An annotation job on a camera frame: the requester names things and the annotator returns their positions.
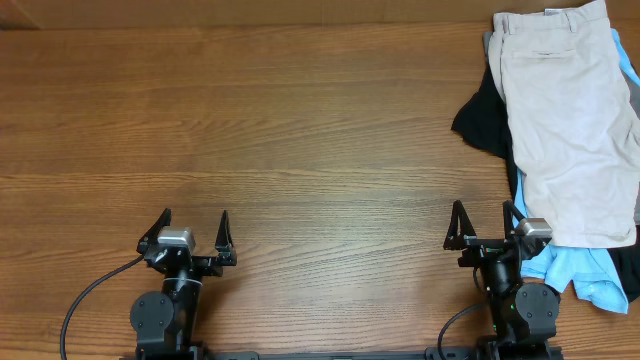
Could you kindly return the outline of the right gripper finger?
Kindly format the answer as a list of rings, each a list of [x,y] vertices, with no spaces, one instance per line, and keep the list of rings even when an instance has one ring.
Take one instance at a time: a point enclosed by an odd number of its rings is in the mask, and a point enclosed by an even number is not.
[[[525,216],[515,206],[512,200],[507,200],[503,203],[503,219],[504,219],[504,232],[506,237],[510,237],[515,233],[519,222],[523,220]]]
[[[477,240],[477,234],[460,200],[452,206],[451,220],[443,243],[445,250],[463,250]]]

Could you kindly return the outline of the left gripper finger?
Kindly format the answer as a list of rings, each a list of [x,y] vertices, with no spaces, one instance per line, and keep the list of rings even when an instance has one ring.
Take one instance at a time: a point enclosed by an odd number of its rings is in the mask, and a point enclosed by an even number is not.
[[[229,214],[223,211],[218,233],[215,241],[215,248],[221,258],[235,258],[236,251],[230,232]]]
[[[139,254],[145,254],[149,247],[158,242],[158,236],[161,230],[171,224],[172,211],[165,208],[156,222],[142,235],[138,241],[136,251]]]

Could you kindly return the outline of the beige shorts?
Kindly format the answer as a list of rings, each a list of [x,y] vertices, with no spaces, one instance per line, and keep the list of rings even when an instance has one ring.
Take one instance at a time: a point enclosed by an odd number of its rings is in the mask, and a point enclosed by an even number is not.
[[[556,246],[636,241],[639,118],[602,1],[493,16],[488,58],[527,212]]]

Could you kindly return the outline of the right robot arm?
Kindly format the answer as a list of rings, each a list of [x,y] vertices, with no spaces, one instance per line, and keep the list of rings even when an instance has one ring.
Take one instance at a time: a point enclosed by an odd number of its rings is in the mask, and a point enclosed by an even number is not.
[[[503,203],[504,236],[482,239],[476,234],[459,200],[452,206],[443,243],[459,251],[458,266],[473,270],[474,284],[484,301],[450,318],[439,332],[436,356],[440,359],[553,360],[563,357],[559,347],[549,345],[556,335],[560,295],[543,283],[526,282],[523,263],[545,250],[552,230],[542,218],[525,217],[511,201]],[[482,336],[471,347],[443,346],[446,331],[461,317],[488,309],[494,333]]]

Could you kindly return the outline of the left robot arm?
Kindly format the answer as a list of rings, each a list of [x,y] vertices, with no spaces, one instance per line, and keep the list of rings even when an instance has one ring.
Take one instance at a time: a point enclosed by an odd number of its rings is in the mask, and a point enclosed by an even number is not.
[[[213,256],[196,255],[192,229],[173,227],[171,218],[165,209],[137,245],[147,266],[164,276],[162,288],[141,295],[130,310],[137,359],[204,359],[206,347],[193,340],[203,279],[221,277],[225,267],[237,264],[227,212]]]

